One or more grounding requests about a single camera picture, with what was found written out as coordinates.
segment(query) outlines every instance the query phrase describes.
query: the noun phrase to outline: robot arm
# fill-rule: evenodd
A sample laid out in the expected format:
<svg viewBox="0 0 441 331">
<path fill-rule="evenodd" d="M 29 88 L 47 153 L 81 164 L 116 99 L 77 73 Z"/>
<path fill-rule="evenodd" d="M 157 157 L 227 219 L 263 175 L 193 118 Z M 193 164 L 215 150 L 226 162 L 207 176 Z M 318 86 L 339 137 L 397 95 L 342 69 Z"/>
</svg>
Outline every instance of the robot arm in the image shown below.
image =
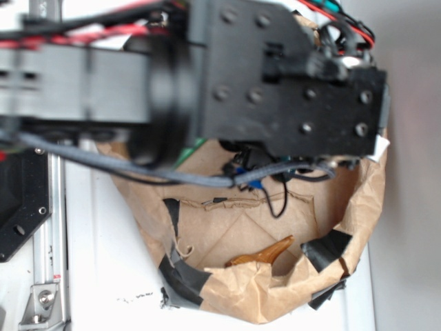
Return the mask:
<svg viewBox="0 0 441 331">
<path fill-rule="evenodd" d="M 369 29 L 333 1 L 305 3 L 334 18 L 320 30 L 320 46 L 285 8 L 250 0 L 164 1 L 4 33 L 11 49 L 0 51 L 3 141 L 122 139 L 133 167 L 119 170 L 142 165 L 149 175 L 196 137 L 241 153 L 246 170 L 281 161 L 291 162 L 283 169 L 352 166 L 373 154 L 386 126 L 386 74 L 372 65 Z M 161 12 L 165 27 L 147 25 L 150 34 L 132 37 L 125 52 L 76 47 L 81 39 L 66 36 Z"/>
</svg>

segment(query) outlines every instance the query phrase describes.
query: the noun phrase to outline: white wall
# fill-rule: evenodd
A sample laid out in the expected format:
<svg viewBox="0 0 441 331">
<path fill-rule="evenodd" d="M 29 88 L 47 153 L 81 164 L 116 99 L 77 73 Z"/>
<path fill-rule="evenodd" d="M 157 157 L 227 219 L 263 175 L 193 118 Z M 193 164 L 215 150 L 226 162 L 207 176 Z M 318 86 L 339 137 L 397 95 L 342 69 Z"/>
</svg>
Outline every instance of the white wall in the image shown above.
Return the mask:
<svg viewBox="0 0 441 331">
<path fill-rule="evenodd" d="M 441 2 L 343 5 L 376 32 L 393 98 L 384 212 L 369 243 L 377 330 L 439 330 Z"/>
</svg>

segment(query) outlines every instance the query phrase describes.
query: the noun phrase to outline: black tape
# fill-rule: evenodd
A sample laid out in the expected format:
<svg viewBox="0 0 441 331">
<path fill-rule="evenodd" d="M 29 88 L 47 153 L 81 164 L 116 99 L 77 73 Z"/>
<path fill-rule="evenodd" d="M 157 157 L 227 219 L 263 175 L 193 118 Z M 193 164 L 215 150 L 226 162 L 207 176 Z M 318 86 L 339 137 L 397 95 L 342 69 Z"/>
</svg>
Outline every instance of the black tape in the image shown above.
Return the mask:
<svg viewBox="0 0 441 331">
<path fill-rule="evenodd" d="M 175 235 L 178 235 L 179 201 L 165 199 L 164 204 L 172 218 Z M 166 305 L 186 308 L 199 308 L 203 299 L 199 296 L 209 277 L 208 272 L 197 270 L 182 260 L 178 251 L 172 248 L 170 258 L 165 255 L 159 265 L 168 300 Z"/>
<path fill-rule="evenodd" d="M 323 238 L 308 241 L 300 246 L 315 269 L 321 272 L 343 255 L 351 239 L 350 234 L 331 230 Z"/>
<path fill-rule="evenodd" d="M 331 300 L 332 295 L 336 290 L 343 290 L 346 288 L 346 279 L 339 281 L 336 285 L 331 285 L 320 292 L 312 295 L 312 300 L 308 303 L 309 307 L 317 310 L 326 300 Z"/>
<path fill-rule="evenodd" d="M 164 199 L 163 203 L 167 207 L 170 217 L 172 218 L 174 235 L 178 236 L 178 223 L 179 223 L 179 201 L 175 199 Z"/>
<path fill-rule="evenodd" d="M 167 255 L 164 256 L 159 271 L 168 296 L 167 305 L 199 308 L 203 299 L 199 296 L 210 273 L 194 269 L 182 259 L 172 266 Z"/>
</svg>

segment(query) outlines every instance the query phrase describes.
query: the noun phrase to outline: crumpled brown paper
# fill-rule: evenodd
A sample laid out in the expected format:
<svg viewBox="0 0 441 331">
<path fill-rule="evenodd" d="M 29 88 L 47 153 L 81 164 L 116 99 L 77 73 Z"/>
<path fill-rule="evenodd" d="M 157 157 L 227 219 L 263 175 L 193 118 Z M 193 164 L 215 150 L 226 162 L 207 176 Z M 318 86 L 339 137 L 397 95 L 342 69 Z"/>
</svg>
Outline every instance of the crumpled brown paper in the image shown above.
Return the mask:
<svg viewBox="0 0 441 331">
<path fill-rule="evenodd" d="M 101 145 L 100 151 L 124 155 L 119 144 Z M 220 174 L 232 156 L 217 141 L 208 141 L 178 171 Z M 362 160 L 355 170 L 338 169 L 335 179 L 322 183 L 291 180 L 288 208 L 280 219 L 271 217 L 265 196 L 258 190 L 152 187 L 120 178 L 114 182 L 131 207 L 156 266 L 174 243 L 186 263 L 212 274 L 200 293 L 201 309 L 267 323 L 309 302 L 313 293 L 355 270 L 382 210 L 385 163 L 386 156 L 380 163 Z M 283 204 L 283 186 L 271 178 L 263 185 L 277 212 Z M 227 200 L 207 203 L 216 197 Z M 181 202 L 178 238 L 163 203 L 168 198 Z M 323 237 L 333 228 L 353 239 L 342 258 L 319 273 L 300 244 Z M 232 257 L 257 252 L 291 234 L 294 244 L 273 267 L 256 262 L 223 267 Z"/>
</svg>

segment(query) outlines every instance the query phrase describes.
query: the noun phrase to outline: blue connector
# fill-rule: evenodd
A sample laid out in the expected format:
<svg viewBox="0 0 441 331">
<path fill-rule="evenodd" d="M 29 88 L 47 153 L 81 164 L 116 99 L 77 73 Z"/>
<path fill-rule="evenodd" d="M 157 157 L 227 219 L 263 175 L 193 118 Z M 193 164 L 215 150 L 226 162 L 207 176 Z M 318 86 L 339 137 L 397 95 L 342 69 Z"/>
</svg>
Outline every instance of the blue connector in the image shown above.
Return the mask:
<svg viewBox="0 0 441 331">
<path fill-rule="evenodd" d="M 329 9 L 332 12 L 340 12 L 340 7 L 336 5 L 335 3 L 329 1 L 329 0 L 310 0 L 312 3 L 316 3 L 318 5 L 321 5 L 325 7 L 326 9 Z"/>
</svg>

